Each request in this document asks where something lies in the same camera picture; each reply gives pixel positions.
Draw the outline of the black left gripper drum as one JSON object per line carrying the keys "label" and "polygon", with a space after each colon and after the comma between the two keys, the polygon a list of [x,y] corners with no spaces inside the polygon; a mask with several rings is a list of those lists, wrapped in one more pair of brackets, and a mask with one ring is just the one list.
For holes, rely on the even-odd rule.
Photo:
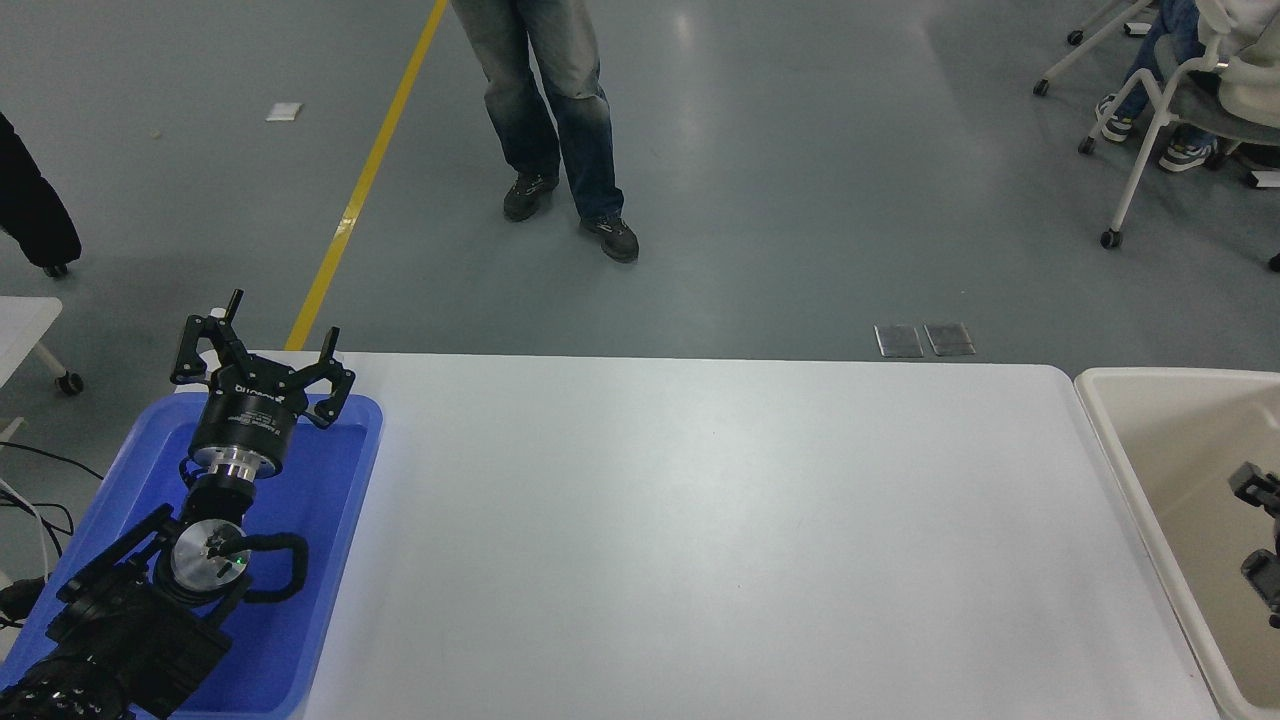
{"label": "black left gripper drum", "polygon": [[306,392],[287,391],[279,380],[244,378],[238,370],[216,370],[198,420],[188,456],[210,468],[214,455],[237,448],[260,457],[261,469],[283,469],[298,418],[306,410]]}

